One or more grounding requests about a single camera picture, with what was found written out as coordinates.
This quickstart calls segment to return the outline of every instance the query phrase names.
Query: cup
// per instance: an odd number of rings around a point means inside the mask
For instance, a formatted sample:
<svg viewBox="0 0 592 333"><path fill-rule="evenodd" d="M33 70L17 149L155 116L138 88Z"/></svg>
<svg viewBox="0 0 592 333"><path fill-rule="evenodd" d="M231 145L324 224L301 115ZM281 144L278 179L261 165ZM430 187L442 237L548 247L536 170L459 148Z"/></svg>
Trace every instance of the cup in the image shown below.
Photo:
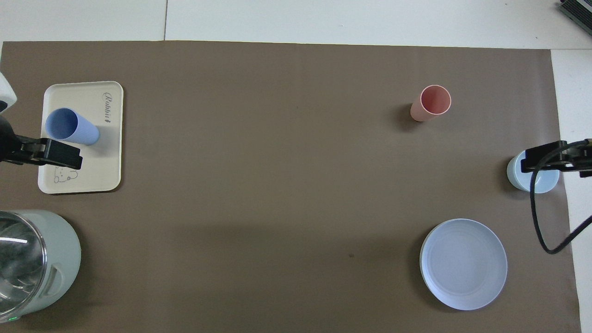
<svg viewBox="0 0 592 333"><path fill-rule="evenodd" d="M69 108L54 110L45 121L47 134L55 140L90 146L100 137L99 129Z"/></svg>
<svg viewBox="0 0 592 333"><path fill-rule="evenodd" d="M530 192L530 178L532 172L522 172L520 161L526 158L526 152L516 155L506 168L508 180L519 190ZM535 193L551 191L559 181L559 170L541 170L536 174Z"/></svg>
<svg viewBox="0 0 592 333"><path fill-rule="evenodd" d="M411 106L411 118L415 121L426 121L445 114L452 98L450 92L441 85L429 85L423 88Z"/></svg>

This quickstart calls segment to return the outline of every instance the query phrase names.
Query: kettle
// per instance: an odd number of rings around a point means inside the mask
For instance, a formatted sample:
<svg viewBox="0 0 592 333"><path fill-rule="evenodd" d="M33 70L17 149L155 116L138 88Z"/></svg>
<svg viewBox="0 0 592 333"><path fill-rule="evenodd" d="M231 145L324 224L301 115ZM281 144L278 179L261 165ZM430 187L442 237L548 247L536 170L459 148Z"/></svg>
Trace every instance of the kettle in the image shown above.
<svg viewBox="0 0 592 333"><path fill-rule="evenodd" d="M47 210L0 211L0 323L60 299L80 261L78 236L61 216Z"/></svg>

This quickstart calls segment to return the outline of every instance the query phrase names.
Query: white tray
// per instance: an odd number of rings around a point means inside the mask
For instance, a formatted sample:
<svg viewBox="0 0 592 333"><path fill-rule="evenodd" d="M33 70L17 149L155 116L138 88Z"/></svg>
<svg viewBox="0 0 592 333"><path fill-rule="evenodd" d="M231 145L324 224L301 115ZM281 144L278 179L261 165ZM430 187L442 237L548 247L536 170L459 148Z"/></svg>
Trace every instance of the white tray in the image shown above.
<svg viewBox="0 0 592 333"><path fill-rule="evenodd" d="M47 194L111 191L121 181L123 89L115 81L55 84L45 91L41 137L49 137L45 120L55 109L75 110L99 128L94 145L64 142L80 148L82 168L39 167L37 184Z"/></svg>

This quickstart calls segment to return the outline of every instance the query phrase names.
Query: blue cup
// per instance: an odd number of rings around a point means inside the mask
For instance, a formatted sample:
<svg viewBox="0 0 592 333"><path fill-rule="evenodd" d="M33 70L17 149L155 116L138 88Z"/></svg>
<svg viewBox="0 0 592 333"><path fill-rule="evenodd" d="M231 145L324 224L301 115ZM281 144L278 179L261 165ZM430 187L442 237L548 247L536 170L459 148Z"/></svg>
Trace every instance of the blue cup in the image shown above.
<svg viewBox="0 0 592 333"><path fill-rule="evenodd" d="M526 151L522 151L515 156L508 167L506 174L508 180L519 190L530 192L530 178L532 172L522 172L520 161L526 158ZM541 170L536 174L535 178L535 193L546 193L551 191L559 181L559 170Z"/></svg>
<svg viewBox="0 0 592 333"><path fill-rule="evenodd" d="M47 134L55 140L90 146L100 137L99 129L69 108L59 108L45 121Z"/></svg>

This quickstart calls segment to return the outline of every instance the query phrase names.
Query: brown table mat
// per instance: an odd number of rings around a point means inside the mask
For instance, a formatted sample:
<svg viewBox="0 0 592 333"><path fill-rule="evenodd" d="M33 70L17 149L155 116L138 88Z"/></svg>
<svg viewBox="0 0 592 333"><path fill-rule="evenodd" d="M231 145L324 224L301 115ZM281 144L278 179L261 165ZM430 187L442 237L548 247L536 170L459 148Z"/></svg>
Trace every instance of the brown table mat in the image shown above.
<svg viewBox="0 0 592 333"><path fill-rule="evenodd" d="M578 332L571 250L548 255L505 176L559 138L548 50L217 42L5 43L5 117L38 137L57 83L125 90L123 181L50 196L0 164L0 209L77 230L82 266L11 332ZM423 87L452 94L416 123ZM568 232L562 182L539 196L548 242ZM490 305L453 310L425 286L424 238L456 217L508 257Z"/></svg>

